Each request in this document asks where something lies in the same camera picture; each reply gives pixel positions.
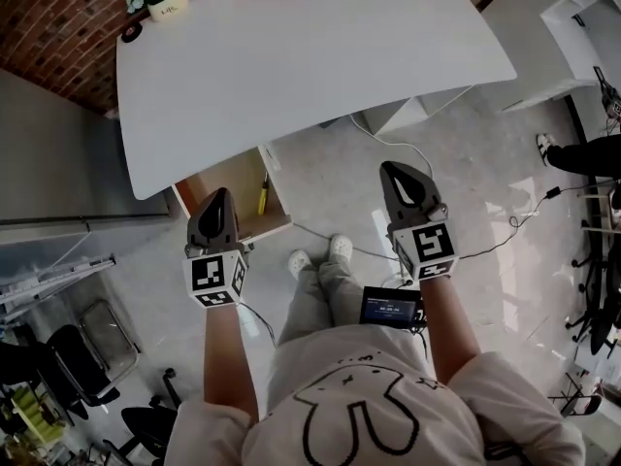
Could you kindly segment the yellow-green organiser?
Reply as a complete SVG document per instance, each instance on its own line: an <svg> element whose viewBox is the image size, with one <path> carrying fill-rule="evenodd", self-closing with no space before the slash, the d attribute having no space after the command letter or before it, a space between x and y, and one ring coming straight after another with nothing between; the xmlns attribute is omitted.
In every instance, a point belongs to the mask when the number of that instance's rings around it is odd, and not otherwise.
<svg viewBox="0 0 621 466"><path fill-rule="evenodd" d="M19 386L11 401L16 413L40 443L48 445L62 438L64 425L59 421L46 421L37 396L29 387Z"/></svg>

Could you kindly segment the black screen device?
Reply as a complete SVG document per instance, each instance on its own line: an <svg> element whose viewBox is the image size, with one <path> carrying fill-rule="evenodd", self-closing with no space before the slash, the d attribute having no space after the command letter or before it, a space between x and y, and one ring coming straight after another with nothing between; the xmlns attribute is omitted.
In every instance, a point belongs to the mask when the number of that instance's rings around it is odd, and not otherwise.
<svg viewBox="0 0 621 466"><path fill-rule="evenodd" d="M360 324L375 324L411 330L427 325L418 290L365 286Z"/></svg>

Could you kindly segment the white metal rack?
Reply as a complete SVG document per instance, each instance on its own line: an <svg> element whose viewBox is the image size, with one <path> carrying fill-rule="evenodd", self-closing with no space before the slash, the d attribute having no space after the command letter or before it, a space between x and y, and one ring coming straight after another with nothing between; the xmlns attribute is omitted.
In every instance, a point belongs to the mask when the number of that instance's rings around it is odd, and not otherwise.
<svg viewBox="0 0 621 466"><path fill-rule="evenodd" d="M114 265L113 255L89 258L0 285L0 324L11 323L65 288Z"/></svg>

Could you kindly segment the black chair with sled base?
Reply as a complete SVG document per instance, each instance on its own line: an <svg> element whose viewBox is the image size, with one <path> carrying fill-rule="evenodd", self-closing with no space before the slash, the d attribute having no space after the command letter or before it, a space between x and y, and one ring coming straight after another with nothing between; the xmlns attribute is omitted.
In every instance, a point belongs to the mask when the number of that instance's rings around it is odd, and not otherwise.
<svg viewBox="0 0 621 466"><path fill-rule="evenodd" d="M89 407L120 397L118 386L138 367L141 354L111 303L103 298L79 313L75 323L58 328L47 346Z"/></svg>

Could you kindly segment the person's left forearm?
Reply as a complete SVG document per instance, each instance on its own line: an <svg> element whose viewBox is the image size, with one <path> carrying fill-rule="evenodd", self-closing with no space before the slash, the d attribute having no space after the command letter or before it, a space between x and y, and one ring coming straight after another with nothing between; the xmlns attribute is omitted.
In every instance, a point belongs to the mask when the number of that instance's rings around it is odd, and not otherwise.
<svg viewBox="0 0 621 466"><path fill-rule="evenodd" d="M259 420L255 388L235 304L206 310L203 396L207 403Z"/></svg>

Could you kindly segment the orange wooden drawer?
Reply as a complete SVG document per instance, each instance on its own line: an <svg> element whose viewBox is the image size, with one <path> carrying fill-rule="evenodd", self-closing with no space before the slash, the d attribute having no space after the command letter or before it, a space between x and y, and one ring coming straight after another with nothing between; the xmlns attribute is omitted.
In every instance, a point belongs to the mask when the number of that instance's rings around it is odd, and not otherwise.
<svg viewBox="0 0 621 466"><path fill-rule="evenodd" d="M240 240L256 242L292 225L292 218L281 196L277 181L280 163L268 146L221 161L173 186L180 206L187 216L215 190L225 187L233 196L239 224ZM257 214L257 204L265 173L270 177L265 214Z"/></svg>

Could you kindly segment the white curved desk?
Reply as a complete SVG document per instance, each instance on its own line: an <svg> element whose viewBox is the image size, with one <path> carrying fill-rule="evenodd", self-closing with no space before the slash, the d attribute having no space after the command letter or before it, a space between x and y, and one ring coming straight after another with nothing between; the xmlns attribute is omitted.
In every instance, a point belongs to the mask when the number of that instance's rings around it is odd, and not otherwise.
<svg viewBox="0 0 621 466"><path fill-rule="evenodd" d="M515 76L470 0L189 0L116 49L140 200L323 121Z"/></svg>

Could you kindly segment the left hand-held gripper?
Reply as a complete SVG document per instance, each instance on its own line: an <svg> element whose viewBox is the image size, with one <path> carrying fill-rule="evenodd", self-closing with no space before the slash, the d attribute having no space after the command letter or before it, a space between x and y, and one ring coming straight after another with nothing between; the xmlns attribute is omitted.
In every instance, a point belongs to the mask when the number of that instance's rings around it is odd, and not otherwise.
<svg viewBox="0 0 621 466"><path fill-rule="evenodd" d="M203 199L190 215L182 269L188 296L204 309L242 301L248 250L237 243L238 234L234 199L225 187ZM214 245L232 247L207 249Z"/></svg>

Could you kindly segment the grey metal cabinet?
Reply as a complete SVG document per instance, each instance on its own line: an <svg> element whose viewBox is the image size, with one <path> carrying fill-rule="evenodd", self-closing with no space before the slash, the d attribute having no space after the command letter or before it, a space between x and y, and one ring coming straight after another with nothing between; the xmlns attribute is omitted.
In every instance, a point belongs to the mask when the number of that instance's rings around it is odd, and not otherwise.
<svg viewBox="0 0 621 466"><path fill-rule="evenodd" d="M135 198L118 121L0 69L0 284L141 245L170 221Z"/></svg>

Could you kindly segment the person's white right shoe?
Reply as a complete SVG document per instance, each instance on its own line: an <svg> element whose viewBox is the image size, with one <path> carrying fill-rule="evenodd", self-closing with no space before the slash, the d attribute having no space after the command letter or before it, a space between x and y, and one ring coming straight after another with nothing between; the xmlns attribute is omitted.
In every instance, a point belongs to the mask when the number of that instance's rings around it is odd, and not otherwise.
<svg viewBox="0 0 621 466"><path fill-rule="evenodd" d="M329 258L331 261L336 261L338 258L342 258L349 262L353 254L353 245L349 238L342 234L336 234L331 238L329 247Z"/></svg>

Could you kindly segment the person's white printed shirt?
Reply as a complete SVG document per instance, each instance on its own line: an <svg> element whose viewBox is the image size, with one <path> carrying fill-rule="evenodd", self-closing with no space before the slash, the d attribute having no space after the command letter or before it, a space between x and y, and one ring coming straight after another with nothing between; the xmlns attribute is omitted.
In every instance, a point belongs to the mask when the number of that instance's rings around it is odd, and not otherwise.
<svg viewBox="0 0 621 466"><path fill-rule="evenodd" d="M448 382L412 337L376 325L282 345L266 415L201 398L179 409L165 466L584 466L581 433L499 354Z"/></svg>

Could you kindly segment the white tall shelving unit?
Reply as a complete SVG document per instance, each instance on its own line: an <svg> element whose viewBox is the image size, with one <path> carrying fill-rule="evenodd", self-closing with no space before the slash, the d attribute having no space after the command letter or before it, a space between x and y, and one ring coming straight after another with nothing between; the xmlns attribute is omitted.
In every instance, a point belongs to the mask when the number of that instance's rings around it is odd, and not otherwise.
<svg viewBox="0 0 621 466"><path fill-rule="evenodd" d="M621 89L621 0L552 0L540 16L576 81Z"/></svg>

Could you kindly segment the person's grey trousers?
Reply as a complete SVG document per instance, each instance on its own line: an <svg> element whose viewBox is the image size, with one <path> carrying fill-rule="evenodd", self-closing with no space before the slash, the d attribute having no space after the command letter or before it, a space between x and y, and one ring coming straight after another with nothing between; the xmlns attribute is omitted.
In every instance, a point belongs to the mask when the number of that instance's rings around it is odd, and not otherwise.
<svg viewBox="0 0 621 466"><path fill-rule="evenodd" d="M281 346L317 331L359 323L363 287L353 277L349 262L342 258L305 268L296 290L278 344Z"/></svg>

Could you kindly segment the white low cabinet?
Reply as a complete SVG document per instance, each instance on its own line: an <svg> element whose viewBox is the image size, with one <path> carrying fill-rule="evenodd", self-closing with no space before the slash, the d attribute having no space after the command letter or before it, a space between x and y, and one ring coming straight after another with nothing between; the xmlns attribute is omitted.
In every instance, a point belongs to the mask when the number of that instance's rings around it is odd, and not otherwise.
<svg viewBox="0 0 621 466"><path fill-rule="evenodd" d="M516 111L520 109L530 108L541 102L565 96L566 94L568 94L570 91L572 91L573 89L577 87L593 86L596 84L596 82L597 82L596 80L584 81L584 80L565 79L565 80L559 81L558 83L552 86L547 86L543 90L530 93L530 94L523 94L519 98L518 101L515 101L503 107L502 112L511 112L511 111Z"/></svg>

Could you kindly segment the person's white left shoe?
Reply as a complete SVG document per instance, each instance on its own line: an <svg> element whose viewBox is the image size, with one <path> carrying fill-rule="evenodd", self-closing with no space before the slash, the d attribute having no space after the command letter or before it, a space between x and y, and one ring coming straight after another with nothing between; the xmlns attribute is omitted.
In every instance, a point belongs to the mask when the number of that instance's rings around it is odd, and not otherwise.
<svg viewBox="0 0 621 466"><path fill-rule="evenodd" d="M288 259L288 269L294 279L298 279L300 273L311 266L311 259L304 250L295 250Z"/></svg>

